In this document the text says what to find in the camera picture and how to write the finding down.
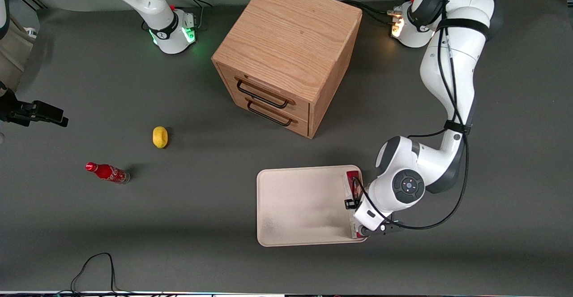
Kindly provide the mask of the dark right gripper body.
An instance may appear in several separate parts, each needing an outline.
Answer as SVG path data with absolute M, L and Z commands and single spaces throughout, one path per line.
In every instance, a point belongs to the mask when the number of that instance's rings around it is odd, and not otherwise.
M 3 83 L 0 83 L 0 119 L 4 123 L 9 122 L 12 111 L 12 91 Z

